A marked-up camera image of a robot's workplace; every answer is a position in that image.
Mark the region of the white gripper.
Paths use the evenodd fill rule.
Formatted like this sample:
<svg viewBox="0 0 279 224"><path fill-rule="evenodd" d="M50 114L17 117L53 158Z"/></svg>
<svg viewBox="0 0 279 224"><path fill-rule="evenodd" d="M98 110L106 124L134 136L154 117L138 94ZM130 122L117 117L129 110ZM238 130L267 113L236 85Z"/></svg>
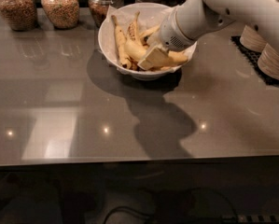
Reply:
<svg viewBox="0 0 279 224"><path fill-rule="evenodd" d="M179 10L180 7L174 7L162 20L159 30L147 39L151 47L143 49L139 54L138 66L141 69L164 66L168 60L167 50L183 51L196 43L194 39L187 38L181 30L177 20Z"/></svg>

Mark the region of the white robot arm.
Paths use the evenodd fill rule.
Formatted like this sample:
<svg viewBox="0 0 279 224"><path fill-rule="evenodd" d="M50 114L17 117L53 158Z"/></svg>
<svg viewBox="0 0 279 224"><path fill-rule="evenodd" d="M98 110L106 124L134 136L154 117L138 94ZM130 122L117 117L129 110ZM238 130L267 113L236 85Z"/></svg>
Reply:
<svg viewBox="0 0 279 224"><path fill-rule="evenodd" d="M147 70L167 60L170 50L187 49L234 21L256 30L279 53L279 0L187 0L163 19L138 65Z"/></svg>

